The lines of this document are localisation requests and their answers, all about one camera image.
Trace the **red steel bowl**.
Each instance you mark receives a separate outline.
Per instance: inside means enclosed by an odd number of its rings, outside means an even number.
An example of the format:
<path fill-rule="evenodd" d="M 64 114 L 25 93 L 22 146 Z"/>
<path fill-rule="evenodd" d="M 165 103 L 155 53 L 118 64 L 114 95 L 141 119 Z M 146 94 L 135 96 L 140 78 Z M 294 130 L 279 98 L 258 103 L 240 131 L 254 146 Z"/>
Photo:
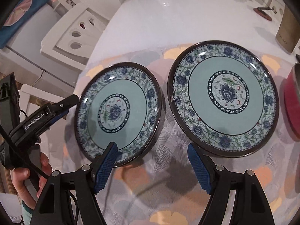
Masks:
<path fill-rule="evenodd" d="M 299 138 L 299 62 L 291 69 L 284 86 L 284 103 L 291 130 Z"/>

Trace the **white chair right side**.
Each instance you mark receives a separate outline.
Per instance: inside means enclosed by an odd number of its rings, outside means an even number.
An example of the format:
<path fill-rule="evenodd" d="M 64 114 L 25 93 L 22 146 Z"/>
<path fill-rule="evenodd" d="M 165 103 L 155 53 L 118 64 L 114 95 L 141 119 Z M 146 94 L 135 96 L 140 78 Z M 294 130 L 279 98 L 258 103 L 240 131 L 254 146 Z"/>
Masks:
<path fill-rule="evenodd" d="M 267 14 L 280 20 L 283 16 L 285 5 L 282 5 L 278 0 L 265 0 L 265 3 L 271 9 L 266 11 Z"/>

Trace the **white dining chair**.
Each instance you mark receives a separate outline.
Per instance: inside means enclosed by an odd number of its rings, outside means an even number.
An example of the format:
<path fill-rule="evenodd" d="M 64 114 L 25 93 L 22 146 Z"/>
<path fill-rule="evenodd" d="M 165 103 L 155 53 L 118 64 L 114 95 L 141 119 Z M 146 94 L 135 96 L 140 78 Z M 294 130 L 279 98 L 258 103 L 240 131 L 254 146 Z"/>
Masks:
<path fill-rule="evenodd" d="M 58 95 L 48 93 L 33 86 L 24 84 L 19 90 L 19 106 L 21 112 L 20 120 L 25 120 L 26 116 L 30 116 L 46 103 L 57 103 L 64 98 Z"/>
<path fill-rule="evenodd" d="M 109 20 L 84 3 L 71 8 L 41 41 L 45 57 L 82 72 Z"/>

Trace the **white refrigerator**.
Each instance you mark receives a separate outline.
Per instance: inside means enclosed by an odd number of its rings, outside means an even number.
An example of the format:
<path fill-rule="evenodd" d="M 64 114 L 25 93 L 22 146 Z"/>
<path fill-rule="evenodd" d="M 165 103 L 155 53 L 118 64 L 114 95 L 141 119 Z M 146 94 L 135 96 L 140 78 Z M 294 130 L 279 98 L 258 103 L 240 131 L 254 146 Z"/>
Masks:
<path fill-rule="evenodd" d="M 16 63 L 25 62 L 26 69 L 66 92 L 73 92 L 79 72 L 42 55 L 41 42 L 61 16 L 48 4 L 25 22 L 1 50 L 1 55 Z"/>

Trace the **dark red coaster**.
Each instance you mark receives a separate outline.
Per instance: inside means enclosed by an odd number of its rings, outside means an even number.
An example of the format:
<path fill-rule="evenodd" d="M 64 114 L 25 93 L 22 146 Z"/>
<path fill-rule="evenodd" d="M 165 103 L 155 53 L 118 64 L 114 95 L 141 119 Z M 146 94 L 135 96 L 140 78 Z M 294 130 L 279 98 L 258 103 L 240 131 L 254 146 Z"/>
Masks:
<path fill-rule="evenodd" d="M 253 8 L 253 11 L 255 13 L 257 13 L 258 15 L 260 15 L 261 17 L 263 17 L 264 19 L 268 20 L 268 21 L 273 21 L 272 18 L 270 17 L 270 15 L 268 15 L 266 13 L 266 11 L 272 11 L 273 9 L 271 9 L 270 7 L 256 7 Z"/>

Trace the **gold thermos bottle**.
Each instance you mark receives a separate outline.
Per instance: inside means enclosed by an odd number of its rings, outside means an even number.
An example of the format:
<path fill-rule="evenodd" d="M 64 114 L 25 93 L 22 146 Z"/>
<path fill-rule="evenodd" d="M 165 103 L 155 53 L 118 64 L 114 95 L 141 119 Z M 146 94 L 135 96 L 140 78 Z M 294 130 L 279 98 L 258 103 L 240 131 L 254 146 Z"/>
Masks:
<path fill-rule="evenodd" d="M 276 41 L 288 54 L 292 54 L 299 41 L 299 23 L 287 6 L 284 8 Z"/>

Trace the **blue fridge cover cloth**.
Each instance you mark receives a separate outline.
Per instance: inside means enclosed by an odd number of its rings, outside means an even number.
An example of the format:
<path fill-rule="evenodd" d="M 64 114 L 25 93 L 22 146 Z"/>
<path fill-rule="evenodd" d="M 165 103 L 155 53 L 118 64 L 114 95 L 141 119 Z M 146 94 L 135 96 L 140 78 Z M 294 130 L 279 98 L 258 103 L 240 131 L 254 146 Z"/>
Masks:
<path fill-rule="evenodd" d="M 19 28 L 26 23 L 49 0 L 21 0 L 13 9 L 1 28 L 1 49 L 3 49 Z"/>

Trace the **black smartphone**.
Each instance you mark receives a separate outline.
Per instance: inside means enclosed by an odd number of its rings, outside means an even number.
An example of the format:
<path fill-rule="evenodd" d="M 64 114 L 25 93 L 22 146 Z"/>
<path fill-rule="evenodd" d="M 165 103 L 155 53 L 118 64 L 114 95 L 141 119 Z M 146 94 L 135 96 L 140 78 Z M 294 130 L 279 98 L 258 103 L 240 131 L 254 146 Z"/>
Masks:
<path fill-rule="evenodd" d="M 296 59 L 300 63 L 300 55 L 299 54 L 296 55 Z"/>

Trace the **large blue floral plate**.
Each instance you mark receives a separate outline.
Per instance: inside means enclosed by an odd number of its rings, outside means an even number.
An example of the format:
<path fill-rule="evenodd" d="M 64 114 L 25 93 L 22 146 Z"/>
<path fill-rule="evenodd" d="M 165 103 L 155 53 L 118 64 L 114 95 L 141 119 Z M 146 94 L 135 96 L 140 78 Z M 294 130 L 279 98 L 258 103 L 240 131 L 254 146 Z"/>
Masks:
<path fill-rule="evenodd" d="M 184 50 L 171 66 L 167 94 L 179 127 L 215 156 L 255 153 L 278 122 L 279 96 L 269 70 L 231 42 L 204 41 Z"/>

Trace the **white dining chair far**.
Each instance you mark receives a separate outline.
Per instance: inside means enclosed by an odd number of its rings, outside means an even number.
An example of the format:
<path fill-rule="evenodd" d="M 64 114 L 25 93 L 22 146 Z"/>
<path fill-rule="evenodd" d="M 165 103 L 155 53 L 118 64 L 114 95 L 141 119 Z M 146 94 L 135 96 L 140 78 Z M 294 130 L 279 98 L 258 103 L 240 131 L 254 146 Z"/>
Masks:
<path fill-rule="evenodd" d="M 41 41 L 45 57 L 82 72 L 109 20 L 84 3 L 71 8 Z"/>

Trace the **ginkgo pattern tablecloth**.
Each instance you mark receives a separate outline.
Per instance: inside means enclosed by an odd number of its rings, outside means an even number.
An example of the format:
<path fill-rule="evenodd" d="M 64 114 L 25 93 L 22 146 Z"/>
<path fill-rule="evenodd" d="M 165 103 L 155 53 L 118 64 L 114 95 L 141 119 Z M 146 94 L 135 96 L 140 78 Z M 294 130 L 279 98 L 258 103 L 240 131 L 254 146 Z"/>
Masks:
<path fill-rule="evenodd" d="M 167 99 L 167 78 L 178 55 L 191 44 L 169 50 L 148 49 L 104 59 L 90 59 L 79 75 L 74 94 L 80 95 L 89 81 L 118 62 L 136 62 L 155 75 L 166 110 L 164 127 L 156 144 L 143 158 L 113 170 L 97 200 L 107 224 L 198 224 L 209 195 L 202 190 L 187 157 L 191 142 L 176 123 Z M 280 94 L 280 114 L 274 134 L 256 153 L 242 158 L 212 157 L 229 171 L 252 169 L 269 201 L 275 224 L 299 224 L 299 139 L 291 130 L 283 102 L 283 87 L 291 62 L 254 51 L 271 72 Z M 67 115 L 63 172 L 76 171 L 90 161 L 80 151 L 74 132 L 75 108 Z"/>

